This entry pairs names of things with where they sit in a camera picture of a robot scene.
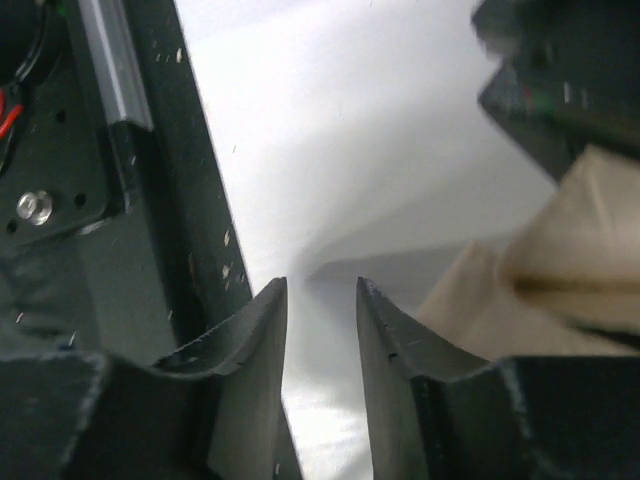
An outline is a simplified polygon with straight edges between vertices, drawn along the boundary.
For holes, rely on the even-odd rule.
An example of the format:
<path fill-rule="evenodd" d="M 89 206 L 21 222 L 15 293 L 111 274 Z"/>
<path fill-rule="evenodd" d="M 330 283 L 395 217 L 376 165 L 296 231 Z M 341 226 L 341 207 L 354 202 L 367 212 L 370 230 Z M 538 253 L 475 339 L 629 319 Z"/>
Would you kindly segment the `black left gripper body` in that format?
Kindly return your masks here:
<path fill-rule="evenodd" d="M 500 65 L 478 103 L 551 179 L 589 145 L 639 158 L 639 4 L 483 1 L 478 40 Z"/>

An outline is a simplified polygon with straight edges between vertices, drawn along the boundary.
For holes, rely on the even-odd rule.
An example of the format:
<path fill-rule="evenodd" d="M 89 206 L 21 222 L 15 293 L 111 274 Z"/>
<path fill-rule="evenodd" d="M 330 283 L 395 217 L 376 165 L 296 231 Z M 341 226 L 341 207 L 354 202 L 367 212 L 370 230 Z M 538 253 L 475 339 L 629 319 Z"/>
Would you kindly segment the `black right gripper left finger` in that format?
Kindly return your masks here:
<path fill-rule="evenodd" d="M 110 352 L 1 358 L 5 479 L 297 479 L 281 402 L 287 282 L 151 366 Z"/>

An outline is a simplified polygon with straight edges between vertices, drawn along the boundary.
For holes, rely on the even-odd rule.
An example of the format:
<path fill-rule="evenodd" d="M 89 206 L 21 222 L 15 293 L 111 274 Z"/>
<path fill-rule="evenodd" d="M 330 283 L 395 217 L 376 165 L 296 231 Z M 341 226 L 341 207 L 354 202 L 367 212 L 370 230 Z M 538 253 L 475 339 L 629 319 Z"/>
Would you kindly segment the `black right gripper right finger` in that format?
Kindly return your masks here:
<path fill-rule="evenodd" d="M 635 479 L 639 361 L 487 362 L 399 309 L 369 279 L 357 330 L 378 479 Z"/>

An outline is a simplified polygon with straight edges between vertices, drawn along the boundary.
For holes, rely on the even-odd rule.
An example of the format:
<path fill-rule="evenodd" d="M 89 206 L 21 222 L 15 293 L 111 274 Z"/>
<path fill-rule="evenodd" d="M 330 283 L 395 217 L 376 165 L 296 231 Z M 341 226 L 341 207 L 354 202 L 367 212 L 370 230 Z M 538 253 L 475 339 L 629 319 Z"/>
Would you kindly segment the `beige and black folding umbrella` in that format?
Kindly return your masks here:
<path fill-rule="evenodd" d="M 417 319 L 486 360 L 638 355 L 638 162 L 587 148 L 502 252 L 460 253 Z"/>

